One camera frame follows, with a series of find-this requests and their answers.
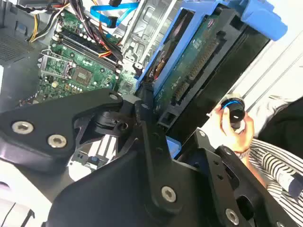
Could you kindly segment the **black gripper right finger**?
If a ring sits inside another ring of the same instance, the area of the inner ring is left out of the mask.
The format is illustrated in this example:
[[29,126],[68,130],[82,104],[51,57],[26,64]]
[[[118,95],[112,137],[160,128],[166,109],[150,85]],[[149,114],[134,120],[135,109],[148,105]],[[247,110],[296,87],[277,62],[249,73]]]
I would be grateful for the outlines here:
[[224,216],[235,226],[235,218],[240,227],[295,227],[297,224],[256,179],[252,172],[228,147],[214,149],[207,135],[196,129],[193,133],[200,151],[209,166],[214,169],[213,181],[220,183],[218,199],[229,199],[224,206]]

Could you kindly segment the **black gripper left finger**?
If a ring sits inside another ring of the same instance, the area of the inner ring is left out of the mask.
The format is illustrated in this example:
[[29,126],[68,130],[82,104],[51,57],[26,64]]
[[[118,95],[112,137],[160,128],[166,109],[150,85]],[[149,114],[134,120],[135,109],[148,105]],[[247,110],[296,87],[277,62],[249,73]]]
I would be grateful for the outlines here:
[[115,160],[130,151],[170,157],[152,109],[152,91],[146,88],[134,103],[102,88],[4,112],[0,157],[40,173],[58,174],[76,148],[110,133],[118,137]]

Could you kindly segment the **person's hand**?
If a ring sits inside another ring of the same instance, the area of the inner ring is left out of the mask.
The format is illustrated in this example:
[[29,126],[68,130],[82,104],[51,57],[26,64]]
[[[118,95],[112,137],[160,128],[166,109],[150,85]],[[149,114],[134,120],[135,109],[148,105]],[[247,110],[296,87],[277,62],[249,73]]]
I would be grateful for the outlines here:
[[253,119],[246,113],[243,121],[244,129],[236,133],[230,123],[229,108],[221,108],[221,105],[217,105],[210,115],[211,133],[220,145],[237,153],[243,153],[250,147],[254,136]]

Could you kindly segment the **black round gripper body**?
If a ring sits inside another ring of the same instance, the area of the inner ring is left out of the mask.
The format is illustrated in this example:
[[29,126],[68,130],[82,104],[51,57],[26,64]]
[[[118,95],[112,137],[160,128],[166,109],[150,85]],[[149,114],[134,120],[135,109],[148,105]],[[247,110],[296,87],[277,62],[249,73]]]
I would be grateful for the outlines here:
[[225,227],[208,176],[142,151],[124,156],[64,189],[48,227]]

